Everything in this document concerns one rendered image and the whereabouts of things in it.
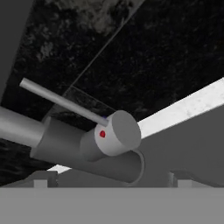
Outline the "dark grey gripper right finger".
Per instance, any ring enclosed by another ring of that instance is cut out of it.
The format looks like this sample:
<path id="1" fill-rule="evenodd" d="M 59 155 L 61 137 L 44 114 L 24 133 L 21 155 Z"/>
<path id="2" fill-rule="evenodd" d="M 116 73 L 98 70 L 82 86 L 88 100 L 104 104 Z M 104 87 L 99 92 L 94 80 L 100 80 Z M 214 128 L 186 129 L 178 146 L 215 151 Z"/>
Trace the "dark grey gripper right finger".
<path id="1" fill-rule="evenodd" d="M 224 188 L 224 185 L 203 180 L 189 171 L 170 171 L 168 173 L 167 186 L 176 188 Z"/>

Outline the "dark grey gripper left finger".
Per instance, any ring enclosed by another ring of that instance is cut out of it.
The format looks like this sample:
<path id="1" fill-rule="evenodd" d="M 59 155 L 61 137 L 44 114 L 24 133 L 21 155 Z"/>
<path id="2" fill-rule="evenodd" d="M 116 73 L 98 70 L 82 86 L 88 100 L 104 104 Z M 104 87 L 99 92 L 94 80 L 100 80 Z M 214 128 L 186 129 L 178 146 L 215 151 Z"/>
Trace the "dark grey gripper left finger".
<path id="1" fill-rule="evenodd" d="M 59 174 L 56 171 L 35 171 L 25 179 L 9 183 L 4 188 L 57 187 Z"/>

